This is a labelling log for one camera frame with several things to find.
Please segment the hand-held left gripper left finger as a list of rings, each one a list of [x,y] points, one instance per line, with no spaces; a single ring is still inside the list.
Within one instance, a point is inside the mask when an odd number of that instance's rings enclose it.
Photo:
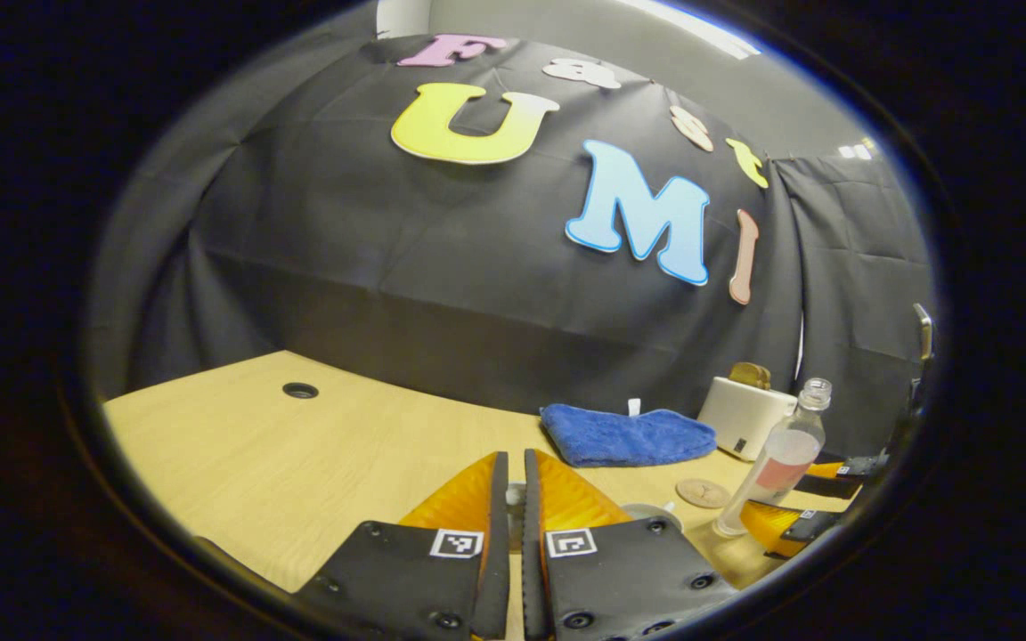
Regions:
[[[508,630],[508,454],[469,464],[396,523],[359,523],[295,601],[360,641],[501,641]]]

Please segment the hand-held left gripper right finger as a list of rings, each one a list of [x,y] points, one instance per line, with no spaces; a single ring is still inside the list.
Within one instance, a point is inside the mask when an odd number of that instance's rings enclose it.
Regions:
[[[668,516],[628,515],[537,448],[524,463],[525,641],[645,641],[737,595]]]

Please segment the clear pink-label water bottle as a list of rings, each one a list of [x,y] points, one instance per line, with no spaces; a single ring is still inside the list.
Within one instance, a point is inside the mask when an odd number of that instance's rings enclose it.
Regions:
[[[716,531],[729,537],[744,535],[746,527],[741,512],[746,503],[757,500],[777,506],[794,489],[826,441],[822,413],[829,409],[831,397],[829,380],[812,377],[805,382],[793,413],[772,427],[744,481],[717,516]]]

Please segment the round wooden coaster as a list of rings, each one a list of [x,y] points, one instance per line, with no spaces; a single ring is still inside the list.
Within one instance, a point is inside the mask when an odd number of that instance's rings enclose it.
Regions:
[[[677,495],[690,506],[700,508],[722,508],[728,505],[731,492],[713,480],[688,478],[675,484]]]

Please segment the cream toaster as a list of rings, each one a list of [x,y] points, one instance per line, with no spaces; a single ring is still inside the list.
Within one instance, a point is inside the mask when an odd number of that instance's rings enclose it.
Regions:
[[[712,427],[720,450],[754,462],[762,452],[773,427],[790,417],[797,398],[781,391],[753,388],[745,383],[714,377],[696,419]]]

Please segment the blue towel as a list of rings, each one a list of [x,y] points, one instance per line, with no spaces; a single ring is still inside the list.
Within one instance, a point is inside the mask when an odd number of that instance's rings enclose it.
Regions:
[[[718,448],[716,431],[677,411],[643,411],[634,417],[550,404],[541,425],[559,457],[578,469],[656,467],[703,458]]]

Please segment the ceiling light strip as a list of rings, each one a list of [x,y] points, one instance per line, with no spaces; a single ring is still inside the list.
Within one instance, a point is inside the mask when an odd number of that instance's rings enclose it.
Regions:
[[[618,0],[619,3],[630,5],[638,11],[647,13],[664,23],[676,26],[685,31],[697,40],[708,44],[710,47],[728,54],[734,61],[749,61],[750,57],[759,56],[761,49],[754,47],[743,37],[737,36],[720,25],[705,21],[695,13],[684,11],[675,5],[663,3],[661,0]]]

